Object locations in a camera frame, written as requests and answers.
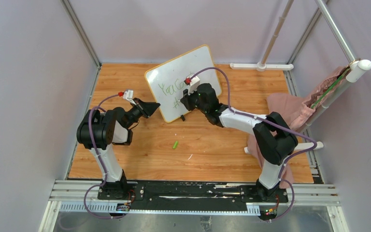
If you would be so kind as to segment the yellow framed whiteboard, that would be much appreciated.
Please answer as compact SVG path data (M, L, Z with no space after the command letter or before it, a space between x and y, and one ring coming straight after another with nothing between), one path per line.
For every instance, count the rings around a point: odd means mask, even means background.
M204 44L145 72L144 77L155 101L160 103L165 122L171 123L189 112L180 103L183 91L189 89L184 83L186 78L213 66L209 46Z

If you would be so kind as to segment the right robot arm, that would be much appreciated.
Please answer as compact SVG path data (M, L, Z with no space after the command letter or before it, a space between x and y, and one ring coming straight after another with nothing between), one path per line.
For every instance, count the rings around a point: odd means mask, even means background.
M215 90L208 83L199 85L193 92L185 89L180 102L189 111L201 111L215 126L237 129L254 136L265 159L256 181L257 197L263 202L274 198L281 182L283 163L298 145L296 136L282 116L277 112L268 115L251 114L220 103Z

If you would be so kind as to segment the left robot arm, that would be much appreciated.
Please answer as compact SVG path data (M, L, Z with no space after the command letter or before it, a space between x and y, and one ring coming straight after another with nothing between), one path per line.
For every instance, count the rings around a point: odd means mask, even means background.
M134 98L132 108L122 107L102 112L99 106L88 110L78 126L77 142L95 157L102 172L98 198L122 200L134 197L134 189L128 184L123 168L114 154L114 145L130 145L133 127L140 118L149 118L159 107L157 102L144 102Z

